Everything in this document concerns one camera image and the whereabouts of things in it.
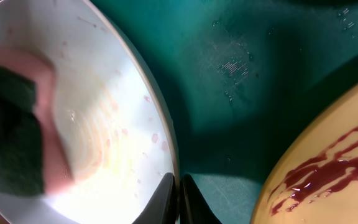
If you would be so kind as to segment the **pink green sponge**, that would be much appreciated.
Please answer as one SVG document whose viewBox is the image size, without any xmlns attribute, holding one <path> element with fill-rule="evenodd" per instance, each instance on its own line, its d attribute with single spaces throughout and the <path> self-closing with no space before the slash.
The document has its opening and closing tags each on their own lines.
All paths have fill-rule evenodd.
<svg viewBox="0 0 358 224">
<path fill-rule="evenodd" d="M 53 120 L 54 96 L 50 62 L 0 47 L 0 193 L 53 195 L 73 185 Z"/>
</svg>

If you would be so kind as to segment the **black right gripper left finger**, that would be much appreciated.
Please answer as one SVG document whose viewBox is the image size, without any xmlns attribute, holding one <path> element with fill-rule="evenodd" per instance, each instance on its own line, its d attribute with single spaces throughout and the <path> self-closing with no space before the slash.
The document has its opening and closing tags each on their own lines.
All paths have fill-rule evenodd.
<svg viewBox="0 0 358 224">
<path fill-rule="evenodd" d="M 144 210 L 133 224 L 175 224 L 177 220 L 177 190 L 175 177 L 166 173 Z"/>
</svg>

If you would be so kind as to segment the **light blue plate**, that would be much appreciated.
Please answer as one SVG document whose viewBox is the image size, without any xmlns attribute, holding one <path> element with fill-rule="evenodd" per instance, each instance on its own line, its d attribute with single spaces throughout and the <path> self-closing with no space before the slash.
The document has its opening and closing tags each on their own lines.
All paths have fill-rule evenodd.
<svg viewBox="0 0 358 224">
<path fill-rule="evenodd" d="M 0 1 L 0 46 L 47 57 L 54 119 L 75 184 L 52 197 L 0 193 L 10 223 L 132 223 L 162 177 L 178 174 L 171 119 L 122 31 L 84 0 Z"/>
</svg>

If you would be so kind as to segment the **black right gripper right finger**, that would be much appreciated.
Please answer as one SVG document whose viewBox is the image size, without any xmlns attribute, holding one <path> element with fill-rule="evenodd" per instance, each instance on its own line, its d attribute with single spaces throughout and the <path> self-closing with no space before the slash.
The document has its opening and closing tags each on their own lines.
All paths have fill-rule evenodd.
<svg viewBox="0 0 358 224">
<path fill-rule="evenodd" d="M 190 174 L 184 175 L 180 182 L 180 223 L 221 224 Z"/>
</svg>

